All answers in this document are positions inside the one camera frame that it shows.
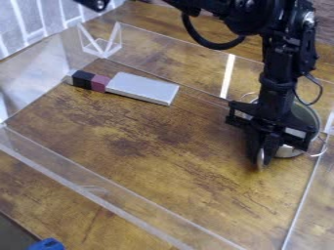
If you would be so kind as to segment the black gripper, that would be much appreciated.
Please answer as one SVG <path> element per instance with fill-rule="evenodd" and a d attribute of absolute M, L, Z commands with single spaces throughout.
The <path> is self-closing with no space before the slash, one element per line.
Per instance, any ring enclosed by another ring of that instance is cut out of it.
<path fill-rule="evenodd" d="M 257 113 L 257 103 L 231 101 L 228 107 L 225 123 L 245 131 L 247 155 L 252 164 L 260 148 L 264 165 L 281 145 L 307 150 L 315 128 L 293 115 L 292 109 L 281 117 L 268 118 Z"/>

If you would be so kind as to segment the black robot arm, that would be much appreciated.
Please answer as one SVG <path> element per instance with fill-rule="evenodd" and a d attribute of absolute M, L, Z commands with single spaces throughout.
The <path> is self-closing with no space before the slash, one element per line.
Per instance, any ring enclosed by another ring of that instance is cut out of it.
<path fill-rule="evenodd" d="M 248 158 L 267 165 L 283 145 L 305 151 L 316 133 L 292 113 L 297 79 L 309 77 L 315 51 L 315 9 L 308 0 L 161 0 L 181 13 L 192 40 L 211 50 L 237 46 L 248 36 L 261 38 L 263 71 L 256 102 L 228 102 L 225 123 L 247 135 Z M 208 12 L 220 19 L 237 38 L 213 43 L 196 32 L 191 18 Z"/>

